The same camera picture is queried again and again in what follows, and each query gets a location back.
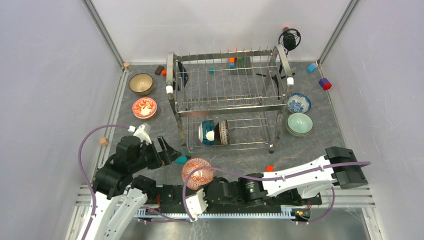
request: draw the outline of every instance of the metal corner beam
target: metal corner beam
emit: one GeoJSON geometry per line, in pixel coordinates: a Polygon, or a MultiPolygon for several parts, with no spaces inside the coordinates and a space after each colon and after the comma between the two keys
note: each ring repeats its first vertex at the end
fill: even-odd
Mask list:
{"type": "Polygon", "coordinates": [[[92,0],[82,0],[85,7],[88,10],[88,13],[90,14],[91,18],[94,21],[95,26],[97,27],[98,31],[100,32],[101,36],[103,37],[104,41],[106,42],[107,46],[109,47],[110,51],[112,52],[113,57],[115,58],[116,62],[120,67],[123,67],[124,60],[122,59],[117,46],[115,46],[114,41],[112,40],[111,36],[109,35],[108,30],[105,27],[105,24],[103,23],[102,19],[100,18],[99,13],[96,10],[96,7],[94,6],[94,3],[92,0]]]}
{"type": "Polygon", "coordinates": [[[343,12],[343,15],[341,16],[340,20],[337,23],[337,26],[335,27],[333,33],[331,34],[330,39],[327,42],[327,45],[325,45],[324,50],[321,53],[321,56],[319,56],[317,63],[322,64],[326,58],[328,57],[331,49],[333,48],[334,44],[336,43],[337,39],[340,36],[340,33],[345,28],[345,25],[349,18],[351,17],[352,13],[356,9],[358,3],[360,0],[350,0],[349,4],[347,5],[346,9],[343,12]]]}

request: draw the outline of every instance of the dish rack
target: dish rack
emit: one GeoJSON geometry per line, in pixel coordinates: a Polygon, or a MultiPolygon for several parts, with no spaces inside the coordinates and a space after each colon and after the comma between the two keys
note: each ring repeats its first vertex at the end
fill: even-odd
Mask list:
{"type": "Polygon", "coordinates": [[[170,52],[166,72],[166,93],[185,156],[260,148],[274,152],[282,133],[283,111],[294,87],[282,45],[181,56],[170,52]],[[273,139],[268,111],[277,111],[273,139]],[[202,121],[214,120],[217,124],[225,119],[230,144],[203,145],[197,138],[202,121]]]}

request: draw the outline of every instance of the beige bowl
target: beige bowl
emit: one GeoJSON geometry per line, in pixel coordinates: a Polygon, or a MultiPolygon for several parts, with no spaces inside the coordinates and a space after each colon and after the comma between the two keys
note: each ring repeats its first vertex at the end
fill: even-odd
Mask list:
{"type": "Polygon", "coordinates": [[[153,78],[147,73],[140,73],[129,80],[128,86],[134,93],[145,96],[153,90],[153,78]]]}

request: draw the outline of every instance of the white tape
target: white tape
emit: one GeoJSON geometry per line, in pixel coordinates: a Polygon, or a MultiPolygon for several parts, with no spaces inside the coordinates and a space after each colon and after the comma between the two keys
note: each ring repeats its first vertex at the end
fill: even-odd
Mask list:
{"type": "Polygon", "coordinates": [[[172,94],[174,92],[174,89],[172,86],[166,86],[166,93],[167,94],[172,94]]]}
{"type": "Polygon", "coordinates": [[[295,84],[295,80],[293,79],[293,77],[288,77],[287,78],[287,85],[294,85],[295,84]]]}

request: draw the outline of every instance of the blue and white patterned bowl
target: blue and white patterned bowl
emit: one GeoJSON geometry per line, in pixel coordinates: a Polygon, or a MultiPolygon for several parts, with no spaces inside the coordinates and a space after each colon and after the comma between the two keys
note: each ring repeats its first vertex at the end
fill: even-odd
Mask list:
{"type": "Polygon", "coordinates": [[[292,93],[288,99],[287,107],[292,114],[304,114],[311,109],[311,101],[302,93],[292,93]]]}

